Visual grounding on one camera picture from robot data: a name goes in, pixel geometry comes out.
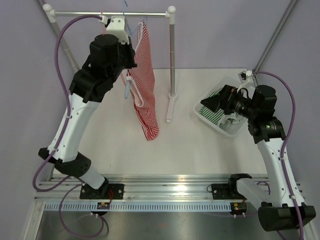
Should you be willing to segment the white plastic basket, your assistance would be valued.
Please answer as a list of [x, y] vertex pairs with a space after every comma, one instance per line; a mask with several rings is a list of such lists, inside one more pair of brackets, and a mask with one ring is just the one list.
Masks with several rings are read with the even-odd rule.
[[251, 77], [236, 80], [223, 77], [193, 107], [195, 115], [218, 134], [234, 138], [255, 117], [252, 105], [254, 83]]

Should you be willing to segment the blue wire hanger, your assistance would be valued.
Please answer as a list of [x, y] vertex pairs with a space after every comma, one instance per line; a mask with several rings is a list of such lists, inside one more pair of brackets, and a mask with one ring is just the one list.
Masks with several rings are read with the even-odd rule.
[[[125, 15], [125, 8], [128, 7], [127, 2], [124, 0], [123, 1], [123, 9], [122, 9], [122, 14]], [[132, 30], [130, 28], [130, 25], [128, 24], [128, 21], [126, 18], [124, 18], [125, 21], [125, 32], [128, 33], [128, 38], [129, 40], [131, 40], [131, 37], [133, 36], [133, 34], [141, 27], [141, 23], [139, 22], [137, 27]], [[129, 62], [133, 61], [133, 54], [132, 54], [133, 48], [132, 48], [132, 43], [130, 42], [129, 44], [125, 44], [124, 45], [124, 53], [128, 54], [127, 56], [129, 57]], [[122, 80], [124, 81], [124, 85], [125, 85], [125, 89], [124, 89], [124, 98], [127, 99], [130, 93], [130, 80], [127, 79], [126, 76], [123, 76], [123, 74], [121, 74]]]

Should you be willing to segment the red white striped tank top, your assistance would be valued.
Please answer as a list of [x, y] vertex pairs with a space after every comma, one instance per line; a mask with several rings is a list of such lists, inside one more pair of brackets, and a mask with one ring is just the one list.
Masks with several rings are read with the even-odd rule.
[[156, 117], [156, 99], [154, 94], [155, 75], [152, 65], [151, 46], [147, 24], [139, 23], [136, 32], [134, 61], [137, 67], [129, 69], [126, 79], [130, 83], [130, 94], [133, 107], [142, 127], [145, 138], [152, 141], [159, 135]]

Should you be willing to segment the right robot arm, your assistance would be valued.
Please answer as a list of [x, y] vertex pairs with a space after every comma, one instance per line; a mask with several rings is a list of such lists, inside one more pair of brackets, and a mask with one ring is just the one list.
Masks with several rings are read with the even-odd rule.
[[230, 176], [227, 193], [232, 198], [241, 195], [257, 209], [260, 225], [266, 232], [302, 229], [316, 217], [314, 206], [307, 205], [301, 195], [286, 150], [288, 134], [274, 116], [276, 91], [267, 85], [255, 88], [246, 98], [240, 89], [225, 85], [218, 94], [201, 100], [213, 112], [236, 113], [248, 122], [248, 131], [263, 158], [270, 184], [266, 194], [248, 174]]

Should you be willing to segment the aluminium frame post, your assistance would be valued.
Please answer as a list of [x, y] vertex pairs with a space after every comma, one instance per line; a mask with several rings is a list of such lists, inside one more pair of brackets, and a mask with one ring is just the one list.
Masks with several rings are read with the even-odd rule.
[[270, 55], [274, 45], [276, 44], [279, 36], [281, 35], [284, 27], [286, 26], [288, 20], [290, 19], [292, 13], [294, 12], [295, 8], [299, 4], [299, 0], [290, 0], [287, 7], [285, 8], [279, 22], [277, 23], [270, 39], [267, 42], [259, 60], [257, 61], [253, 71], [260, 71], [264, 63], [266, 62], [268, 56]]

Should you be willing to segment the aluminium mounting rail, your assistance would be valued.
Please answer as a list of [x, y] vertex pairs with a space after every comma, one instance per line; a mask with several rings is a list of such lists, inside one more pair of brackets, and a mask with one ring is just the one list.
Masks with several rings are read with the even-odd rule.
[[[211, 184], [227, 183], [230, 174], [105, 174], [111, 184], [124, 185], [124, 202], [206, 202], [211, 201]], [[39, 188], [53, 187], [63, 179], [54, 174], [50, 180], [41, 181]], [[61, 200], [67, 190], [80, 184], [74, 177], [68, 178], [48, 192], [36, 192], [35, 201]]]

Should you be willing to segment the pink wire hanger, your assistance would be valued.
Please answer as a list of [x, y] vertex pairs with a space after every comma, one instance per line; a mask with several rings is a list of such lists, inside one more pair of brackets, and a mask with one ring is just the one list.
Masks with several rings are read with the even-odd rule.
[[100, 12], [100, 17], [101, 17], [101, 20], [99, 22], [100, 22], [100, 25], [101, 25], [101, 28], [102, 28], [102, 32], [101, 33], [105, 34], [106, 33], [105, 20], [107, 20], [108, 18], [103, 14], [102, 11]]

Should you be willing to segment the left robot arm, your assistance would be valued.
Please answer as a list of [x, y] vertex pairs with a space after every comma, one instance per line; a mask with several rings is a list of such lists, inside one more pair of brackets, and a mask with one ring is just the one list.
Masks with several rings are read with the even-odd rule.
[[95, 110], [124, 69], [137, 67], [130, 38], [119, 39], [100, 34], [89, 45], [89, 56], [69, 87], [70, 106], [48, 147], [38, 155], [54, 164], [56, 170], [82, 180], [86, 199], [103, 199], [108, 195], [109, 181], [79, 152], [79, 145]]

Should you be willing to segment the white garment rack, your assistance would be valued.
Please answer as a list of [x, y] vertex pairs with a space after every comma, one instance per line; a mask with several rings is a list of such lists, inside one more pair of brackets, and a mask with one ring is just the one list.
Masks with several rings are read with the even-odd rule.
[[[48, 21], [50, 22], [54, 32], [58, 35], [60, 33], [60, 28], [57, 24], [57, 17], [78, 17], [78, 16], [99, 16], [101, 11], [90, 12], [90, 11], [58, 11], [53, 9], [53, 7], [48, 3], [43, 3], [40, 5], [45, 12]], [[176, 7], [171, 5], [168, 7], [166, 12], [103, 12], [107, 17], [112, 16], [124, 16], [125, 18], [130, 17], [142, 17], [142, 18], [166, 18], [169, 22], [169, 52], [170, 52], [170, 90], [168, 93], [168, 107], [165, 122], [171, 123], [173, 119], [175, 101], [178, 98], [176, 91], [176, 63], [175, 63], [175, 23], [176, 23]]]

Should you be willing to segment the green white striped tank top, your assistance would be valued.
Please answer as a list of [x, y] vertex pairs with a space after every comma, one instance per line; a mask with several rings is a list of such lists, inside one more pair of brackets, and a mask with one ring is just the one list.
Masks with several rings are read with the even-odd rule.
[[222, 109], [213, 112], [205, 106], [202, 106], [198, 113], [224, 131], [228, 130], [233, 125], [240, 124], [244, 120], [244, 117], [238, 113], [225, 115]]

